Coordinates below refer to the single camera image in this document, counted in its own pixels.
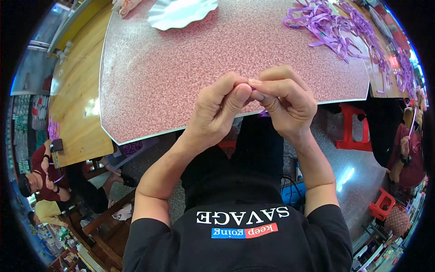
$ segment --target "white paper plate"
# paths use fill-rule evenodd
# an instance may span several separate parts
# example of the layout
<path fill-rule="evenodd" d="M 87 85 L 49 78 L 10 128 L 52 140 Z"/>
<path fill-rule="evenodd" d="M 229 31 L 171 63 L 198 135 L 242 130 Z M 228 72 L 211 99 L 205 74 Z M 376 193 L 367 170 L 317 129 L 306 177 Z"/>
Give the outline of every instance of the white paper plate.
<path fill-rule="evenodd" d="M 183 28 L 199 21 L 218 6 L 218 0 L 157 0 L 148 12 L 148 22 L 160 30 Z"/>

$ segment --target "floor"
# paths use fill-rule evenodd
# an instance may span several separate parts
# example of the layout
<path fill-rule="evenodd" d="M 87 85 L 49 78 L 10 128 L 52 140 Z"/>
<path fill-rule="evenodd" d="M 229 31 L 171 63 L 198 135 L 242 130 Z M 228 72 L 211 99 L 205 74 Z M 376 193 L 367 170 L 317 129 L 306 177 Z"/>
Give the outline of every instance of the floor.
<path fill-rule="evenodd" d="M 235 133 L 240 126 L 240 120 L 236 120 L 233 124 Z M 368 215 L 368 205 L 378 197 L 378 188 L 385 181 L 385 168 L 376 162 L 371 152 L 335 148 L 334 141 L 342 138 L 343 135 L 342 114 L 331 114 L 319 109 L 311 125 L 311 131 L 335 173 L 338 200 L 352 240 L 355 241 L 364 231 L 361 225 L 371 220 Z M 353 131 L 354 139 L 361 140 L 362 122 L 356 118 Z M 125 164 L 123 171 L 140 179 L 142 174 L 175 142 L 174 133 L 159 137 L 160 142 L 157 145 Z M 284 142 L 284 152 L 295 154 L 287 141 Z M 284 158 L 284 173 L 295 176 L 294 163 L 288 158 Z M 107 176 L 106 173 L 92 179 L 91 182 L 99 187 Z M 119 200 L 129 191 L 131 188 L 116 183 L 110 198 Z M 182 216 L 184 210 L 184 191 L 181 183 L 175 188 L 169 203 L 171 221 L 175 222 Z"/>

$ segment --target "bare foot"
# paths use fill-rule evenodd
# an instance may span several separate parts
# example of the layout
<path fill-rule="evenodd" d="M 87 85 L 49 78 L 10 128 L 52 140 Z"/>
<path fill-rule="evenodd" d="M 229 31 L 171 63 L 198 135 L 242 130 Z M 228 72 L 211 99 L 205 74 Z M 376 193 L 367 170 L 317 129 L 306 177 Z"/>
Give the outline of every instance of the bare foot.
<path fill-rule="evenodd" d="M 124 179 L 121 176 L 118 176 L 115 173 L 110 173 L 110 176 L 109 176 L 108 179 L 113 180 L 113 181 L 117 181 L 117 182 L 120 182 L 120 183 L 124 183 Z"/>

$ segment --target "hand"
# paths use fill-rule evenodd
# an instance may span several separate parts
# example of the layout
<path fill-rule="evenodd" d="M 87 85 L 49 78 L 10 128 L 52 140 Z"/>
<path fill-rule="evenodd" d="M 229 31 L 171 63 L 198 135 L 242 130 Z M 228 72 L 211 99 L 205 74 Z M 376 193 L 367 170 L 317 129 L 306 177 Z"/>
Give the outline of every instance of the hand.
<path fill-rule="evenodd" d="M 226 73 L 201 90 L 189 126 L 178 139 L 195 153 L 219 143 L 231 129 L 233 120 L 252 94 L 246 78 Z"/>
<path fill-rule="evenodd" d="M 48 166 L 49 166 L 48 158 L 44 157 L 42 159 L 42 162 L 41 162 L 41 168 L 42 168 L 42 171 L 44 171 L 46 175 L 48 175 Z"/>
<path fill-rule="evenodd" d="M 269 112 L 275 130 L 293 146 L 310 133 L 317 112 L 311 88 L 290 65 L 274 66 L 260 73 L 249 85 L 264 94 L 260 101 Z"/>
<path fill-rule="evenodd" d="M 52 182 L 49 178 L 48 175 L 45 176 L 45 186 L 47 187 L 47 189 L 53 190 L 56 187 L 56 185 L 54 185 L 54 182 Z"/>
<path fill-rule="evenodd" d="M 121 172 L 122 172 L 121 169 L 113 169 L 112 167 L 110 167 L 109 164 L 106 164 L 106 165 L 104 166 L 104 168 L 106 168 L 108 171 L 114 173 L 114 174 L 117 175 L 117 176 L 121 176 Z"/>
<path fill-rule="evenodd" d="M 409 140 L 411 137 L 405 136 L 400 140 L 400 154 L 402 154 L 403 157 L 408 157 L 409 155 Z"/>

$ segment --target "wrist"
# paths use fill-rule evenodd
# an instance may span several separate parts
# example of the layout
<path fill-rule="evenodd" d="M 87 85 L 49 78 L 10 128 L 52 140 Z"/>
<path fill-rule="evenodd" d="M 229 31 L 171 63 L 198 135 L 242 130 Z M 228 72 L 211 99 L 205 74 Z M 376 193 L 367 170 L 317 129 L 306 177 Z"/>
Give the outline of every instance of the wrist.
<path fill-rule="evenodd" d="M 207 148 L 204 148 L 202 144 L 192 141 L 191 137 L 184 132 L 178 140 L 173 145 L 172 151 L 177 152 L 178 154 L 183 154 L 186 157 L 192 157 L 192 159 L 205 151 Z"/>
<path fill-rule="evenodd" d="M 296 152 L 305 152 L 316 143 L 310 128 L 300 130 L 296 134 L 286 135 L 284 138 L 293 146 Z"/>

